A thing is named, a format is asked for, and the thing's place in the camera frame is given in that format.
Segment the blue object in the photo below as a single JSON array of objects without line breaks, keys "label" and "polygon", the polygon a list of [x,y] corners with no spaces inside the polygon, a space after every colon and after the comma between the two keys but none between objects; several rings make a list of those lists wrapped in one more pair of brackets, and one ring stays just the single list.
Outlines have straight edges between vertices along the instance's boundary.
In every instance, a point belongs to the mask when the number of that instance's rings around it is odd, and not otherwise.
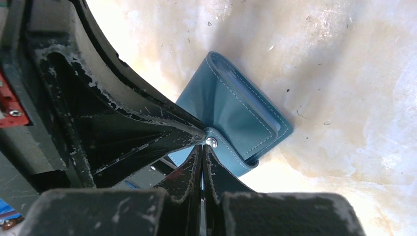
[{"label": "blue object", "polygon": [[[4,202],[2,199],[0,199],[0,215],[6,214],[12,211],[14,211],[14,209],[11,206],[9,206],[6,202]],[[17,214],[14,214],[5,218],[0,217],[0,220],[10,220],[10,219],[17,218],[19,216],[20,214],[17,213]]]},{"label": "blue object", "polygon": [[[182,92],[177,104],[200,119],[214,151],[234,175],[241,176],[293,128],[276,108],[224,56],[210,52]],[[169,157],[179,166],[192,148]]]}]

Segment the screw head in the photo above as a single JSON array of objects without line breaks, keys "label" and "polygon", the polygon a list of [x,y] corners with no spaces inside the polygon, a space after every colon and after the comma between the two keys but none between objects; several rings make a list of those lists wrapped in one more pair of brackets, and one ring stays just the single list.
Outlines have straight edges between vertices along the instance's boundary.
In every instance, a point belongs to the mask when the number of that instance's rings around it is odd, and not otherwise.
[{"label": "screw head", "polygon": [[217,140],[213,137],[208,137],[206,139],[206,144],[210,145],[212,148],[216,148],[217,147]]},{"label": "screw head", "polygon": [[9,115],[11,115],[11,116],[13,116],[13,117],[21,117],[21,116],[22,116],[22,113],[21,113],[21,112],[19,112],[18,110],[11,110],[11,111],[9,112]]}]

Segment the concrete floor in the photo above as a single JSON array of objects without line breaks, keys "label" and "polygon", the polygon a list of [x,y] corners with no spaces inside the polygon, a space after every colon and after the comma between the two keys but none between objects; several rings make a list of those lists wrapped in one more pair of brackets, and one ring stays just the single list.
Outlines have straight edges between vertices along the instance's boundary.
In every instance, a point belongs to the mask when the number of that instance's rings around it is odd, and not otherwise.
[{"label": "concrete floor", "polygon": [[213,50],[294,124],[241,177],[250,187],[336,192],[368,235],[417,235],[417,1],[87,2],[122,60],[171,100]]}]

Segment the beige surface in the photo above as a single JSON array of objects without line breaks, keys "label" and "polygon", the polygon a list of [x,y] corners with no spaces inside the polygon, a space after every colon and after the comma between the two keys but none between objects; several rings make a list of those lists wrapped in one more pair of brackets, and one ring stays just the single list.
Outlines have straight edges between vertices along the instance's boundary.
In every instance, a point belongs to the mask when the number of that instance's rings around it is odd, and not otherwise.
[{"label": "beige surface", "polygon": [[417,235],[417,1],[88,4],[120,57],[171,100],[214,50],[294,124],[241,178],[250,187],[337,192],[368,235]]}]

